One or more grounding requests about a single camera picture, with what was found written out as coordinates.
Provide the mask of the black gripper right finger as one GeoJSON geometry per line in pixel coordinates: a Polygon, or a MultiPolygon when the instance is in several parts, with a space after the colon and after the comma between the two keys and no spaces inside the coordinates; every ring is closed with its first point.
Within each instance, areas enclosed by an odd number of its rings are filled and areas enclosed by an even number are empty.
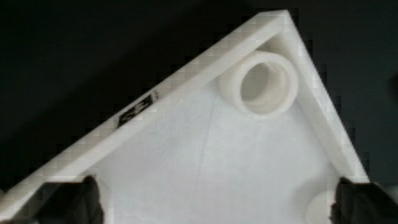
{"type": "Polygon", "coordinates": [[[398,224],[398,203],[375,183],[340,179],[329,219],[332,224],[398,224]]]}

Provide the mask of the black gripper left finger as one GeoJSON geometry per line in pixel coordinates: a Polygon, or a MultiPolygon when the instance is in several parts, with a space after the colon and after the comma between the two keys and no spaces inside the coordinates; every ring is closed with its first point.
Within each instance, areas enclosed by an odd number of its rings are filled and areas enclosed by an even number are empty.
{"type": "Polygon", "coordinates": [[[100,186],[93,176],[80,183],[64,183],[39,210],[39,224],[105,224],[100,186]]]}

